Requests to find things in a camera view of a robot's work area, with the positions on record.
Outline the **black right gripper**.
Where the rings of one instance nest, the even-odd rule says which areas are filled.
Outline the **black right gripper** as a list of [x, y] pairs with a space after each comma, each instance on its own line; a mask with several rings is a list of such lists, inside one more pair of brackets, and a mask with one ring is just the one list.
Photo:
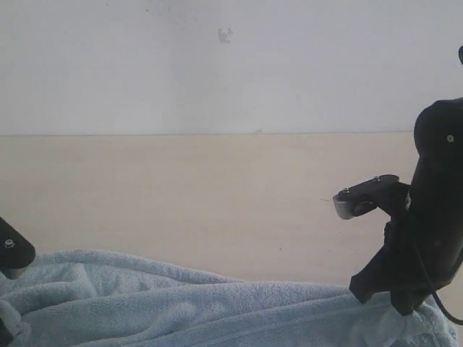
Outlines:
[[391, 281], [388, 252], [381, 247], [353, 275], [349, 290], [361, 304], [390, 291], [401, 316], [416, 311], [432, 296], [420, 270], [424, 265], [435, 288], [447, 286], [459, 268], [462, 252], [462, 99], [438, 100], [417, 117], [414, 128], [419, 158], [409, 186], [404, 230], [415, 237], [400, 257]]

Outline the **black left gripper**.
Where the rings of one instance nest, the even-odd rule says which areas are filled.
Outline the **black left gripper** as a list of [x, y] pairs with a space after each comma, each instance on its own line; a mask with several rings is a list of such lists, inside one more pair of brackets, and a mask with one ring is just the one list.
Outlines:
[[9, 329], [4, 324], [3, 320], [0, 320], [0, 346], [8, 346], [14, 337]]

